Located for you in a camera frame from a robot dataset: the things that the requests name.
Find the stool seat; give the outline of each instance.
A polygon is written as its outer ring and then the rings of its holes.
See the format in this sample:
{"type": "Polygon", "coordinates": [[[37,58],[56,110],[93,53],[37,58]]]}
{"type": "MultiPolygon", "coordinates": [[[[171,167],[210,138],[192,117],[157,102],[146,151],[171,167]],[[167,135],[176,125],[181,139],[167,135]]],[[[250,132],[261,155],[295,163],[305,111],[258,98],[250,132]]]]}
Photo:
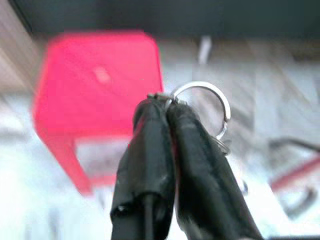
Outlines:
{"type": "Polygon", "coordinates": [[[137,104],[162,90],[158,48],[151,37],[142,32],[64,34],[47,48],[33,108],[35,128],[78,190],[89,193],[95,183],[75,156],[75,140],[131,136],[137,104]]]}

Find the stool leg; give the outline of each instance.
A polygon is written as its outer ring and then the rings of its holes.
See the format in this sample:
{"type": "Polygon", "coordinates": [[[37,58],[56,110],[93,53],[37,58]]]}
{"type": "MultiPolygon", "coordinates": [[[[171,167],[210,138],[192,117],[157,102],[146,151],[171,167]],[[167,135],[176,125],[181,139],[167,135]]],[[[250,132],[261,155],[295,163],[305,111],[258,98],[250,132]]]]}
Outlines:
{"type": "Polygon", "coordinates": [[[46,139],[42,137],[42,139],[78,191],[82,195],[92,194],[89,178],[77,160],[74,141],[60,137],[47,137],[46,139]]]}

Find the red stool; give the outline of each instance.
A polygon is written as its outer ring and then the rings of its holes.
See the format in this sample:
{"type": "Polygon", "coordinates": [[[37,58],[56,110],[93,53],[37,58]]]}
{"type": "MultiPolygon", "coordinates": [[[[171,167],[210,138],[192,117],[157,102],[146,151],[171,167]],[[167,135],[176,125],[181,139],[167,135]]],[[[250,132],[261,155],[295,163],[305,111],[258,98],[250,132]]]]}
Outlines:
{"type": "Polygon", "coordinates": [[[80,193],[113,184],[115,175],[89,179],[75,140],[130,137],[137,104],[162,92],[158,48],[141,32],[65,34],[48,46],[34,103],[39,137],[80,193]]]}

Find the key ring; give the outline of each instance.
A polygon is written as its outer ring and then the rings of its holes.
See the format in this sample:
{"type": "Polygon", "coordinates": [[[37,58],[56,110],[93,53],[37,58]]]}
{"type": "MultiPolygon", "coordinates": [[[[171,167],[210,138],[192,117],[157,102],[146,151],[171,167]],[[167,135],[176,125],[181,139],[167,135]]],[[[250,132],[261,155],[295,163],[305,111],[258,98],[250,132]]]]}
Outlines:
{"type": "Polygon", "coordinates": [[[173,102],[179,101],[177,98],[179,94],[181,94],[185,90],[191,89],[191,88],[202,88],[202,89],[209,90],[211,93],[216,95],[217,98],[220,100],[220,102],[222,104],[222,108],[223,108],[223,115],[224,115],[223,126],[220,130],[220,133],[215,138],[217,141],[219,141],[219,145],[222,145],[221,147],[228,148],[227,146],[225,146],[225,144],[223,142],[220,141],[220,139],[225,135],[225,133],[227,131],[228,122],[231,118],[231,109],[230,109],[230,105],[229,105],[229,102],[228,102],[226,96],[215,85],[213,85],[209,82],[206,82],[206,81],[188,82],[185,85],[182,85],[182,86],[178,87],[177,89],[173,90],[173,92],[170,94],[168,100],[165,103],[165,109],[167,110],[173,102]]]}

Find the tiled floor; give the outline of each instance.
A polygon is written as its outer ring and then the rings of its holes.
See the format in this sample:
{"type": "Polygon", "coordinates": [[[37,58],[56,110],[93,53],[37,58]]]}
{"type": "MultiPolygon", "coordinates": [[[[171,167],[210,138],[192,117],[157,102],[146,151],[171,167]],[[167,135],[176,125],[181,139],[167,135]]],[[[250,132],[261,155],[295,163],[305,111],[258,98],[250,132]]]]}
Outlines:
{"type": "MultiPolygon", "coordinates": [[[[317,225],[292,231],[268,187],[312,155],[270,152],[270,139],[291,136],[320,144],[320,62],[295,61],[281,42],[217,41],[207,65],[198,65],[198,46],[191,39],[160,39],[158,45],[166,92],[197,80],[215,84],[227,96],[229,161],[252,189],[246,200],[263,235],[320,233],[320,200],[300,218],[317,225]]],[[[196,90],[184,97],[214,135],[222,121],[217,100],[196,90]]],[[[31,94],[3,94],[0,104],[2,118],[17,116],[6,123],[11,130],[0,128],[0,239],[109,239],[112,189],[96,189],[87,198],[77,193],[33,129],[31,94]]],[[[174,222],[169,239],[182,236],[174,222]]]]}

